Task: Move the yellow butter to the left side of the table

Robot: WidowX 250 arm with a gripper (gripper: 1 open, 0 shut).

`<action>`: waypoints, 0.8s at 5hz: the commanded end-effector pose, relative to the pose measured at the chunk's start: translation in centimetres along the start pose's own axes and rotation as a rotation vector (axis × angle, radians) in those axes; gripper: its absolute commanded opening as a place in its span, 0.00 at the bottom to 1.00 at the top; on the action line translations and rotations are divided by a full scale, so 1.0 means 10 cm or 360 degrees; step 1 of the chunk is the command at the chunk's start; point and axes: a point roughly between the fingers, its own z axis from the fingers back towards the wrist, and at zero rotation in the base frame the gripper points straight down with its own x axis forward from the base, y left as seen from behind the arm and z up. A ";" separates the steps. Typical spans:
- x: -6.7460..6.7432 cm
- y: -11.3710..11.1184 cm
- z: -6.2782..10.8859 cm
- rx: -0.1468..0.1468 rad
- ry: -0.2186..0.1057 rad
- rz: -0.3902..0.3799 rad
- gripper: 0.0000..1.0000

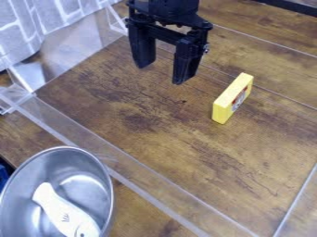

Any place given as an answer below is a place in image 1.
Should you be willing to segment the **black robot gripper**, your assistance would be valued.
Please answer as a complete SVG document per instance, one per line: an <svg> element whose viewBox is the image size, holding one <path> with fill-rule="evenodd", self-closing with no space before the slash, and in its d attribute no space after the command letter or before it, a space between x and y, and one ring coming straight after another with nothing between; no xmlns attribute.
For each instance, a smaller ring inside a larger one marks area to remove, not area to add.
<svg viewBox="0 0 317 237"><path fill-rule="evenodd" d="M156 60L156 40L175 44L172 84L197 73L209 50L211 23L198 16L199 0L127 0L131 54L139 69Z"/></svg>

